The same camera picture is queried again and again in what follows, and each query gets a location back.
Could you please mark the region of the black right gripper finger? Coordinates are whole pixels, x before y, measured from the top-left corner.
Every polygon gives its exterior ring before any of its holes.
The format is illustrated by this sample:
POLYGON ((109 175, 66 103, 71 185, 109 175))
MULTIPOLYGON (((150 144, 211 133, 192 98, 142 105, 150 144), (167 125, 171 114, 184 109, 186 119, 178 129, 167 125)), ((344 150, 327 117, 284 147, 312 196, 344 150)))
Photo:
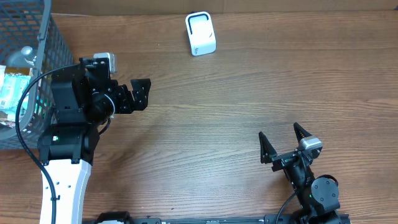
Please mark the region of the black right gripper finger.
POLYGON ((294 123, 294 131, 297 138, 298 143, 300 143, 303 139, 306 140, 307 138, 311 137, 308 131, 306 131, 301 125, 298 123, 294 123))
POLYGON ((271 163, 273 158, 277 156, 276 150, 263 132, 259 132, 259 142, 261 146, 261 163, 271 163))

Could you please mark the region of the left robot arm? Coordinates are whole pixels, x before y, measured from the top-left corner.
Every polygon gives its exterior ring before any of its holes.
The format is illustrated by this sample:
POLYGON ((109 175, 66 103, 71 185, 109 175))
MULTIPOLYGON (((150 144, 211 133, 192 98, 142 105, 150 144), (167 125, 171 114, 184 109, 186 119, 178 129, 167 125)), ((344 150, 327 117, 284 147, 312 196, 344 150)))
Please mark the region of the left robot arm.
POLYGON ((131 80, 132 90, 111 78, 106 57, 81 58, 51 72, 56 122, 46 127, 37 147, 42 173, 41 223, 81 223, 94 151, 114 114, 148 105, 151 81, 131 80))

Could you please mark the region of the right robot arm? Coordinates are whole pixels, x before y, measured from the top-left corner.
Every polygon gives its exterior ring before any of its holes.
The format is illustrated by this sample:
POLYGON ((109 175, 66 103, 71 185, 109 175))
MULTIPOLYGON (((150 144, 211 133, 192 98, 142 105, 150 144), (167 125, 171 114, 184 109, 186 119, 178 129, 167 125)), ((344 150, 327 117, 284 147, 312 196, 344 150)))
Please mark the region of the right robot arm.
POLYGON ((275 215, 265 215, 265 223, 347 224, 348 214, 339 214, 339 183, 329 174, 315 177, 310 165, 319 157, 323 143, 298 123, 294 123, 298 146, 278 154, 263 132, 259 133, 261 163, 272 164, 274 172, 284 171, 294 192, 275 215))

